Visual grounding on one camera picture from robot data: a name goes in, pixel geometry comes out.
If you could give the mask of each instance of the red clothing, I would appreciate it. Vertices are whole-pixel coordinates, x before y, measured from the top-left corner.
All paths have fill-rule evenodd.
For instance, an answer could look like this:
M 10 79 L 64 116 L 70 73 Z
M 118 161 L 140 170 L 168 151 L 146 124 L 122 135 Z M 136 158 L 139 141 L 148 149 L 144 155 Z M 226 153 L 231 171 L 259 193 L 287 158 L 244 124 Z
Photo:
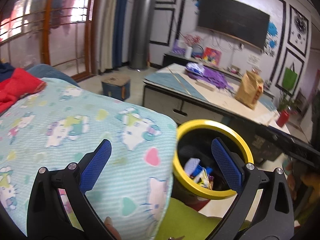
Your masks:
M 0 82 L 0 113 L 9 109 L 20 98 L 40 92 L 45 86 L 46 82 L 22 68 L 16 68 L 11 78 Z

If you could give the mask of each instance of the white paper note on wall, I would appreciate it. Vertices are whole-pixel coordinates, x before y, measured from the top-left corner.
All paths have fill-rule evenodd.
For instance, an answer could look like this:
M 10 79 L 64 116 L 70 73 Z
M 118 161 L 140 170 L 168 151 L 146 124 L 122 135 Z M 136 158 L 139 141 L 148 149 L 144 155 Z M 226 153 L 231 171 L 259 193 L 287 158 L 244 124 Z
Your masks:
M 247 63 L 252 65 L 252 66 L 259 67 L 259 65 L 260 65 L 260 57 L 257 56 L 257 55 L 254 55 L 254 54 L 250 54 L 248 56 Z

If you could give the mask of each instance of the brown paper bag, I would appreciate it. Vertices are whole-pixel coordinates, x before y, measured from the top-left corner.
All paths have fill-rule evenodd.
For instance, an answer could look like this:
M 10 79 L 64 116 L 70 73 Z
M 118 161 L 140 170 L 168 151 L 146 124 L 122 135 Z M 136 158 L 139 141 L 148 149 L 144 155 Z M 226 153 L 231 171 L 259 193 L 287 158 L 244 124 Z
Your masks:
M 242 77 L 235 99 L 251 109 L 255 109 L 258 99 L 262 93 L 263 79 L 259 75 L 251 71 L 247 71 Z

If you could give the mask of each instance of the black clock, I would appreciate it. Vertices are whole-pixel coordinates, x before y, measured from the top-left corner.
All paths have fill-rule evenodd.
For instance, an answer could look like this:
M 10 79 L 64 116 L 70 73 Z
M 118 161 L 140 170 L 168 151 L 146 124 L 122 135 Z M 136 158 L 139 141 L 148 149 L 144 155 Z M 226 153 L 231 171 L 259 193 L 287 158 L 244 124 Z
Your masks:
M 294 24 L 297 27 L 298 32 L 300 32 L 301 34 L 306 34 L 307 25 L 302 17 L 296 16 L 294 18 Z

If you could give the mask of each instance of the drawer handle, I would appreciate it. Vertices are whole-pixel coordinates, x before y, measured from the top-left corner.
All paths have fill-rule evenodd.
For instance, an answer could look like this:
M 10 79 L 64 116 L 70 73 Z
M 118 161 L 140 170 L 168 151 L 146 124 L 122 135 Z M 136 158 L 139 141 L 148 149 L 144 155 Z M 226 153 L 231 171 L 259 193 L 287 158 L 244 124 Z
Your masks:
M 180 111 L 180 110 L 178 110 L 178 109 L 174 109 L 173 111 L 174 111 L 175 113 L 177 113 L 177 114 L 181 114 L 181 115 L 183 115 L 183 116 L 188 116 L 187 113 L 182 112 L 182 111 Z

